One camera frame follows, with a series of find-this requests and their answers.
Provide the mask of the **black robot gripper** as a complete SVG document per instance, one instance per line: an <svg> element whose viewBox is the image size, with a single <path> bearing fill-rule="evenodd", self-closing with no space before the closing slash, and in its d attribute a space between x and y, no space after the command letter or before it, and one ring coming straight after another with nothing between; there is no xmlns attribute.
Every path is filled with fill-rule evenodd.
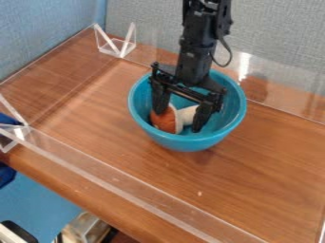
<svg viewBox="0 0 325 243"><path fill-rule="evenodd" d="M181 47L177 65L151 64L153 109L158 115L169 107L173 94L200 103L192 132L198 133L214 112L221 110L226 88L210 75L216 46Z"/></svg>

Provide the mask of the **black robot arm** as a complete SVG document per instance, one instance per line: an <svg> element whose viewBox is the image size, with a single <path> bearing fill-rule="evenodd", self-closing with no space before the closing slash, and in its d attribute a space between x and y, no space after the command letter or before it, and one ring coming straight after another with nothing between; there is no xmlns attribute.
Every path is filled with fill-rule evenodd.
<svg viewBox="0 0 325 243"><path fill-rule="evenodd" d="M217 43L233 54L225 36L234 23L232 0L184 0L184 34L180 39L177 65L151 64L153 109L158 115L167 109L172 94L194 101L192 131L200 132L214 112L220 112L226 88L212 78Z"/></svg>

